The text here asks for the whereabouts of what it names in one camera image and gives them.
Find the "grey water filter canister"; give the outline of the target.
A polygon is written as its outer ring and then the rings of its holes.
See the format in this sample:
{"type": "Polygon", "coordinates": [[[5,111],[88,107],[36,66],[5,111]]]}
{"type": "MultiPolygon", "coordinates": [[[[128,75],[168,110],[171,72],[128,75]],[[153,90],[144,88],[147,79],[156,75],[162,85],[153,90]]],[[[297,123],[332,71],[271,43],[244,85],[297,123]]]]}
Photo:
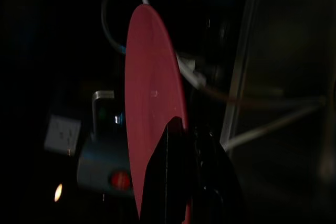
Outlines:
{"type": "Polygon", "coordinates": [[[103,194],[133,198],[123,101],[113,90],[92,96],[92,131],[77,166],[77,184],[103,194]]]}

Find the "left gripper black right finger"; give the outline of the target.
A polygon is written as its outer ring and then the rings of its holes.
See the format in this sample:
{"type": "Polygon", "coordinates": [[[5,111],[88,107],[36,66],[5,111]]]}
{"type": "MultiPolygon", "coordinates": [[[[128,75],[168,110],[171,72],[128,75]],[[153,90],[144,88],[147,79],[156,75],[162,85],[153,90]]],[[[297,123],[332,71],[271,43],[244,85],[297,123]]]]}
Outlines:
{"type": "Polygon", "coordinates": [[[193,224],[247,224],[247,209],[234,167],[210,130],[196,128],[197,191],[193,224]]]}

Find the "pink round plate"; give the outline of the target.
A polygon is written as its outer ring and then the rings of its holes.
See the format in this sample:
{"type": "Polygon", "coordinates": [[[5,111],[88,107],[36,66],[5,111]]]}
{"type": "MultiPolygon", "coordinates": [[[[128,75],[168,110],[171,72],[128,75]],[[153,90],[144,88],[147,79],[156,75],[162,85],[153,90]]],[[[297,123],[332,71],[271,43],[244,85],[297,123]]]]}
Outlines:
{"type": "MultiPolygon", "coordinates": [[[[176,54],[162,19],[147,4],[138,6],[130,20],[124,84],[131,176],[140,218],[146,167],[165,126],[177,116],[188,133],[176,54]]],[[[182,224],[191,223],[190,198],[182,224]]]]}

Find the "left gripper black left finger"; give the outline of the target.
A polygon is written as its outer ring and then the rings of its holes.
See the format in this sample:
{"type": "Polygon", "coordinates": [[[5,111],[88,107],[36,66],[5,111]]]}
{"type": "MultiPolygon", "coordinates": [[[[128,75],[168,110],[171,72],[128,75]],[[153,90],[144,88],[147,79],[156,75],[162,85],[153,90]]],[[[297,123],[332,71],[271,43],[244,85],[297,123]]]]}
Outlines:
{"type": "Polygon", "coordinates": [[[173,117],[145,171],[140,224],[182,224],[191,195],[191,147],[182,119],[173,117]]]}

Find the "white wall socket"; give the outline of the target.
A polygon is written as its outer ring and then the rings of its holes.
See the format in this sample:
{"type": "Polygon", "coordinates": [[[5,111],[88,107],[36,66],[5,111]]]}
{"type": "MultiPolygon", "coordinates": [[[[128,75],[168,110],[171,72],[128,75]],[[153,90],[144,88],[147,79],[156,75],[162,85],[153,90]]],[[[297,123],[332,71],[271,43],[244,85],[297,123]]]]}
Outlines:
{"type": "Polygon", "coordinates": [[[74,156],[80,130],[80,120],[51,115],[44,141],[44,149],[74,156]]]}

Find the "stainless steel sink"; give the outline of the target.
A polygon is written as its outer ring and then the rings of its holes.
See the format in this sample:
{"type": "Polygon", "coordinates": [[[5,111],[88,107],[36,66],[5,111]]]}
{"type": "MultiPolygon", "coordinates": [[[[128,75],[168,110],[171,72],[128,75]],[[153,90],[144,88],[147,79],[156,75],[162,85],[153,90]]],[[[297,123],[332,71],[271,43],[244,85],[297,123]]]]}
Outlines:
{"type": "Polygon", "coordinates": [[[252,224],[336,224],[336,0],[258,0],[222,142],[252,224]]]}

